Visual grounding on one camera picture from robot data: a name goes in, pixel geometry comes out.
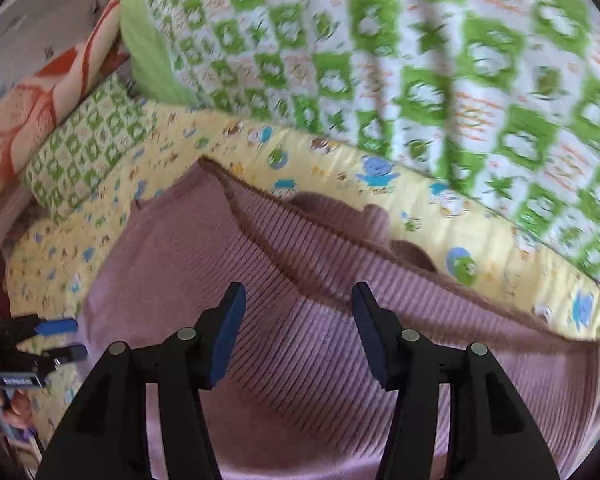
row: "cartoon print fabric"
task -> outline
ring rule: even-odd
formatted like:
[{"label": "cartoon print fabric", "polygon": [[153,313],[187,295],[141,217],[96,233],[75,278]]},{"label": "cartoon print fabric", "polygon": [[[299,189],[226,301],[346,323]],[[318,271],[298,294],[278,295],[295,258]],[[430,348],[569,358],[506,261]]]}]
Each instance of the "cartoon print fabric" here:
[{"label": "cartoon print fabric", "polygon": [[40,146],[22,181],[56,222],[98,187],[120,157],[146,138],[150,118],[117,74],[103,81]]},{"label": "cartoon print fabric", "polygon": [[[384,208],[391,238],[420,246],[438,272],[499,304],[546,320],[555,333],[600,338],[600,287],[504,218],[377,155],[271,123],[148,102],[146,140],[122,155],[90,198],[61,224],[37,222],[17,243],[6,283],[14,315],[74,316],[128,221],[133,200],[159,195],[201,155],[289,199],[312,191],[362,209]],[[40,352],[58,338],[33,339]],[[73,367],[33,393],[36,424],[51,436],[79,381]]]},{"label": "cartoon print fabric", "polygon": [[435,176],[600,280],[590,0],[145,1],[191,105]]}]

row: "pink ribbed fabric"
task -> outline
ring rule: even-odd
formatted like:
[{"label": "pink ribbed fabric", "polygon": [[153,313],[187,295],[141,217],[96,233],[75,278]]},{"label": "pink ribbed fabric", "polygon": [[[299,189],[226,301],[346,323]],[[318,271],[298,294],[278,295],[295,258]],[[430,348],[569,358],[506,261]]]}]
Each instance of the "pink ribbed fabric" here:
[{"label": "pink ribbed fabric", "polygon": [[[114,340],[159,343],[240,281],[248,306],[227,377],[202,393],[223,477],[371,479],[395,394],[371,377],[350,314],[351,287],[366,281],[380,305],[433,341],[487,344],[558,469],[571,470],[594,421],[600,344],[553,335],[414,261],[430,267],[414,246],[391,242],[376,206],[312,194],[285,203],[202,158],[132,214],[90,290],[81,338],[92,364]],[[442,388],[432,478],[442,475],[448,409]],[[166,478],[151,395],[148,433],[154,475]]]}]

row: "yellow bed sheet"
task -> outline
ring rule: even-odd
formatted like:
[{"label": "yellow bed sheet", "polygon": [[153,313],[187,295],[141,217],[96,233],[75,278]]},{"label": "yellow bed sheet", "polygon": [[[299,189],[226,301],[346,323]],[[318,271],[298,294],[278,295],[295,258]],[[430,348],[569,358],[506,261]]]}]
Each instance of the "yellow bed sheet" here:
[{"label": "yellow bed sheet", "polygon": [[[505,219],[439,182],[346,145],[211,111],[149,102],[157,127],[127,153],[90,200],[59,226],[35,224],[17,244],[7,275],[15,315],[74,316],[125,227],[133,199],[170,186],[209,155],[259,188],[281,196],[315,191],[390,213],[393,238],[420,245],[438,270],[488,298],[542,316],[572,338],[600,338],[600,286],[517,231]],[[63,343],[38,339],[40,351]],[[33,394],[36,423],[48,439],[79,387],[75,369],[52,375]]]}]

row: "green patterned pillow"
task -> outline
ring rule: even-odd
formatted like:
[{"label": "green patterned pillow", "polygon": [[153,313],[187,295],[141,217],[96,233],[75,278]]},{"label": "green patterned pillow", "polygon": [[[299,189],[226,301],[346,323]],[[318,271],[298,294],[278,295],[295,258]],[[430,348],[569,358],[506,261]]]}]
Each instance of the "green patterned pillow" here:
[{"label": "green patterned pillow", "polygon": [[25,167],[22,181],[59,222],[91,195],[151,128],[142,105],[127,95],[114,74],[48,136]]}]

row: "green checkered fabric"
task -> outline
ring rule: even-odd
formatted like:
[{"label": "green checkered fabric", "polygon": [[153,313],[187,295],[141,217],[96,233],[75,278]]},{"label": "green checkered fabric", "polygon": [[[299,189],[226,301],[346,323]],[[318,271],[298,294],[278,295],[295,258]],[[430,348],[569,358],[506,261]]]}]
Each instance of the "green checkered fabric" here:
[{"label": "green checkered fabric", "polygon": [[191,105],[357,146],[377,192],[381,157],[437,177],[600,280],[591,0],[145,2]]},{"label": "green checkered fabric", "polygon": [[151,129],[117,75],[104,81],[49,135],[22,180],[56,221],[98,187],[120,157]]}]

